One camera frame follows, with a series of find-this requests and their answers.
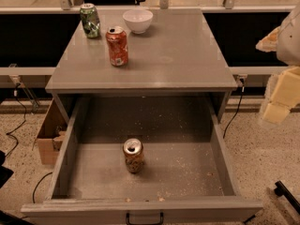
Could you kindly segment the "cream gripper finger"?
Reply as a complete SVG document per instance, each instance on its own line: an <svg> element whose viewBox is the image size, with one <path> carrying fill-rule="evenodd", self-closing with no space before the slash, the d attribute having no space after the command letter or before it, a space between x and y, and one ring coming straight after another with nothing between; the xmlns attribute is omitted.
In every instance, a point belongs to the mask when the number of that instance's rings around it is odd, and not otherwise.
<svg viewBox="0 0 300 225"><path fill-rule="evenodd" d="M288 67L272 75L262 104L262 120L281 124L292 108L300 103L300 67Z"/></svg>
<svg viewBox="0 0 300 225"><path fill-rule="evenodd" d="M256 44L256 49L265 53L275 52L277 50L278 31L279 28L277 27L272 32L270 32L266 37L261 39Z"/></svg>

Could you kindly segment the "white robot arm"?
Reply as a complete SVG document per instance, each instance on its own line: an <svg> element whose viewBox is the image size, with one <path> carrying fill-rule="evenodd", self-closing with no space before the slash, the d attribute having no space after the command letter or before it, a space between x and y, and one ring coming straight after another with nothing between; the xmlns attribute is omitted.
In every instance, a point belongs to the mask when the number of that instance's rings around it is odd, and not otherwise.
<svg viewBox="0 0 300 225"><path fill-rule="evenodd" d="M300 4L290 12L281 25L256 44L261 52L275 52L277 59L288 68L272 75L261 106L261 119L279 125L300 103Z"/></svg>

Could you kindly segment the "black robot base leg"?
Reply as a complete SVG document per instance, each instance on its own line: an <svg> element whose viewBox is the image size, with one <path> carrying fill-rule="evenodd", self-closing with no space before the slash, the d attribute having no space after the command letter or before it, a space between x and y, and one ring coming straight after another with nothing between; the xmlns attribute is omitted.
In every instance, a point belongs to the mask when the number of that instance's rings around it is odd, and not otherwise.
<svg viewBox="0 0 300 225"><path fill-rule="evenodd" d="M295 199L291 192L285 187L281 181L275 183L276 188L274 189L275 194L278 197L285 197L293 209L300 215L300 202Z"/></svg>

